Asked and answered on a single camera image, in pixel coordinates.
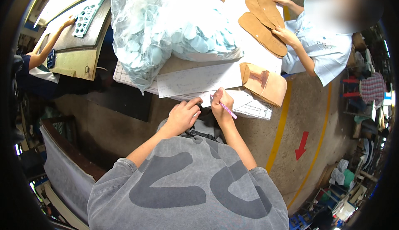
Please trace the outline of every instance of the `plaid shirt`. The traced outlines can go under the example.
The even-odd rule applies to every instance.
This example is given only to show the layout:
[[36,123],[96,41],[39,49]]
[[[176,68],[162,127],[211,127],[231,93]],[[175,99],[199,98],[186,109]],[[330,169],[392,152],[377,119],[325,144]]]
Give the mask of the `plaid shirt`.
[[365,103],[380,105],[385,97],[386,85],[381,73],[373,73],[370,78],[360,81],[360,95]]

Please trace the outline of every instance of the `light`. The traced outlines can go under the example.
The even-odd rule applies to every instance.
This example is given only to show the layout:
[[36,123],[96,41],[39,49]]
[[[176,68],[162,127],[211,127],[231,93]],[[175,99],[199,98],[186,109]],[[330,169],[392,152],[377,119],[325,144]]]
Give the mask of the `light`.
[[389,54],[389,49],[388,49],[387,41],[384,40],[384,43],[385,43],[385,49],[387,50],[387,53],[388,53],[388,58],[391,58],[391,55]]
[[385,49],[387,50],[387,52],[389,52],[388,45],[387,45],[387,41],[384,40],[384,43],[385,43]]
[[19,147],[18,147],[18,144],[15,145],[15,150],[17,151],[17,155],[20,155],[20,154],[21,154],[21,153],[20,153],[20,149],[19,149]]

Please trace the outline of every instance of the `red arrow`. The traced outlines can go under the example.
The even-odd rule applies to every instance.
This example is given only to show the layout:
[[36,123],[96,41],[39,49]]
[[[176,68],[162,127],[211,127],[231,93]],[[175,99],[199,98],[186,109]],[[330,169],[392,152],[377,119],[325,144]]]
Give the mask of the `red arrow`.
[[299,148],[295,150],[295,155],[297,156],[297,160],[305,153],[305,145],[306,140],[308,139],[309,132],[303,132],[302,140],[300,141]]

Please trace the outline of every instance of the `stool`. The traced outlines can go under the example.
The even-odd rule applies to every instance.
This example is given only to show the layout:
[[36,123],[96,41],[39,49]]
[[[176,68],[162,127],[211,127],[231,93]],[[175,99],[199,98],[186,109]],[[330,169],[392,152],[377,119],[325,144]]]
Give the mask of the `stool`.
[[290,230],[300,229],[299,220],[295,215],[293,215],[291,218],[289,218],[288,225],[290,227]]

